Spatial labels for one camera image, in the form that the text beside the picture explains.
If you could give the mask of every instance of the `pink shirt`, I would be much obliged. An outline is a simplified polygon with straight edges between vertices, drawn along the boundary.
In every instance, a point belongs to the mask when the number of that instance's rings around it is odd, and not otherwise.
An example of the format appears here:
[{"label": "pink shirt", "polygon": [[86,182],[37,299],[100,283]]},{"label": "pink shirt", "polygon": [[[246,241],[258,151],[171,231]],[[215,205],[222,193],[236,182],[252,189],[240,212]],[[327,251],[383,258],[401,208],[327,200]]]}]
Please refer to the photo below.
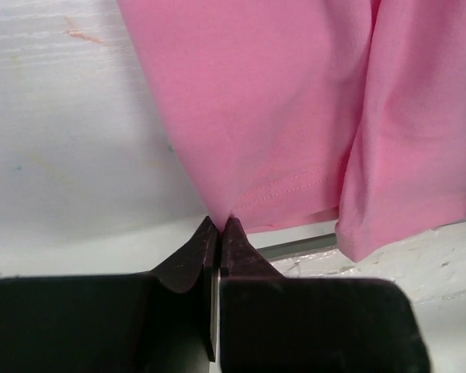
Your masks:
[{"label": "pink shirt", "polygon": [[352,260],[466,216],[466,0],[119,0],[221,227],[339,216]]}]

